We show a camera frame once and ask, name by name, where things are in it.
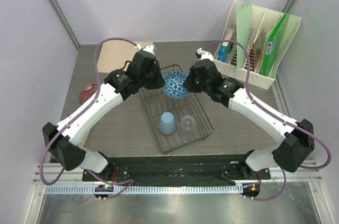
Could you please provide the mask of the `blue patterned bowl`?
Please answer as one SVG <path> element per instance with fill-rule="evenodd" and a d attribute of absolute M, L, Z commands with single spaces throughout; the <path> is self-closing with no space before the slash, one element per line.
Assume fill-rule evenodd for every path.
<path fill-rule="evenodd" d="M 174 70 L 164 76 L 165 85 L 163 87 L 164 93 L 173 99 L 181 99 L 188 95 L 187 89 L 184 87 L 184 82 L 187 75 L 179 70 Z"/>

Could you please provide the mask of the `clear glass cup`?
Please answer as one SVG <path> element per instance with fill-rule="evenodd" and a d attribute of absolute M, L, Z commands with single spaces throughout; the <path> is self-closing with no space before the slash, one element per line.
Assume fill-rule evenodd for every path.
<path fill-rule="evenodd" d="M 180 120 L 179 133 L 183 138 L 189 139 L 194 137 L 196 128 L 197 123 L 193 116 L 185 115 Z"/>

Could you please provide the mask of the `red floral plate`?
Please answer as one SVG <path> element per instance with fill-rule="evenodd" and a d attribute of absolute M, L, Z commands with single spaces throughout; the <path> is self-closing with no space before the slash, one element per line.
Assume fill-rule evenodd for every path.
<path fill-rule="evenodd" d="M 91 83 L 86 85 L 79 96 L 80 104 L 84 104 L 89 100 L 97 91 L 97 83 Z"/>

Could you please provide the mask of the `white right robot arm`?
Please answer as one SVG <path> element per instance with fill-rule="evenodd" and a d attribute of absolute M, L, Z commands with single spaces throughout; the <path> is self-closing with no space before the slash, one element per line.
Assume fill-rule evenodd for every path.
<path fill-rule="evenodd" d="M 275 140 L 273 147 L 251 150 L 240 160 L 243 178 L 253 178 L 258 171 L 270 167 L 294 173 L 314 150 L 314 140 L 308 135 L 313 132 L 311 122 L 298 122 L 248 94 L 241 82 L 222 77 L 209 59 L 191 66 L 184 86 L 191 93 L 204 92 L 213 101 L 246 116 Z"/>

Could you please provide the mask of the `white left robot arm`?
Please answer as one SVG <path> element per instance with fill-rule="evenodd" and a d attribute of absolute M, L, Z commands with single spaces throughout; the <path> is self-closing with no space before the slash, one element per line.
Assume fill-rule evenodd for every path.
<path fill-rule="evenodd" d="M 46 146 L 52 156 L 71 171 L 77 167 L 90 169 L 101 181 L 112 177 L 113 168 L 100 152 L 79 145 L 87 132 L 111 109 L 121 104 L 141 88 L 159 89 L 164 86 L 154 45 L 137 51 L 127 70 L 111 71 L 96 93 L 74 113 L 56 125 L 48 122 L 42 128 Z"/>

